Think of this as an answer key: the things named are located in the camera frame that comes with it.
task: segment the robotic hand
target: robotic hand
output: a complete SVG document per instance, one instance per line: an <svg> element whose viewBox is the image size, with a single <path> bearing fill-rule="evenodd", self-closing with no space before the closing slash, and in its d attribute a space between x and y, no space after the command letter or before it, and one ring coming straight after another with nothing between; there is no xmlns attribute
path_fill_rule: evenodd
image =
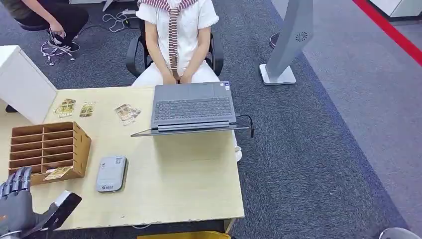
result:
<svg viewBox="0 0 422 239"><path fill-rule="evenodd" d="M20 168L0 186L0 238L24 238L41 229L57 229L82 200L64 191L45 213L37 214L32 210L30 176L31 168Z"/></svg>

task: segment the power strip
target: power strip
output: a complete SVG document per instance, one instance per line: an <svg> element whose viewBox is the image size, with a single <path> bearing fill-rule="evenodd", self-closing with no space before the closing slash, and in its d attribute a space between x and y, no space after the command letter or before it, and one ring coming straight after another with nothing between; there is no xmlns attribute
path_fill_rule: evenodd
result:
<svg viewBox="0 0 422 239"><path fill-rule="evenodd" d="M125 15L131 15L131 14L135 15L136 11L135 10L129 10L129 9L126 8L125 10L123 10L122 13L125 14Z"/></svg>

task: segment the white cabinet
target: white cabinet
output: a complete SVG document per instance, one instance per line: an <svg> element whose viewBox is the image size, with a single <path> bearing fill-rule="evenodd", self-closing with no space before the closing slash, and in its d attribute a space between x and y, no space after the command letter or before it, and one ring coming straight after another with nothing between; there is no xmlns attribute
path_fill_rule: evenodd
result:
<svg viewBox="0 0 422 239"><path fill-rule="evenodd" d="M422 0L370 0L390 17L418 16Z"/></svg>
<svg viewBox="0 0 422 239"><path fill-rule="evenodd" d="M31 123L40 124L44 122L56 91L19 46L0 46L0 99Z"/></svg>

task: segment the laptop keyboard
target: laptop keyboard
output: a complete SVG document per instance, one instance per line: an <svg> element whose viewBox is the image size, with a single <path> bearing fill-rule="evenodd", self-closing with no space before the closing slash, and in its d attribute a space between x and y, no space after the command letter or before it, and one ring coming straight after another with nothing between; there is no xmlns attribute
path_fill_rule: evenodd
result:
<svg viewBox="0 0 422 239"><path fill-rule="evenodd" d="M229 97L158 101L155 120L218 118L231 115Z"/></svg>

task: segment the wooden organizer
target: wooden organizer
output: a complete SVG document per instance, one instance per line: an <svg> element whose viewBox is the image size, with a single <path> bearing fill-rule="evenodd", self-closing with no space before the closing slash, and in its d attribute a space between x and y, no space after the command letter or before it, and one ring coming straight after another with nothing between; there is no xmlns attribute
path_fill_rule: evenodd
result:
<svg viewBox="0 0 422 239"><path fill-rule="evenodd" d="M21 167L31 167L32 185L82 178L85 175L90 146L91 138L75 122L13 128L9 175ZM66 166L73 168L60 178L44 180L51 169Z"/></svg>

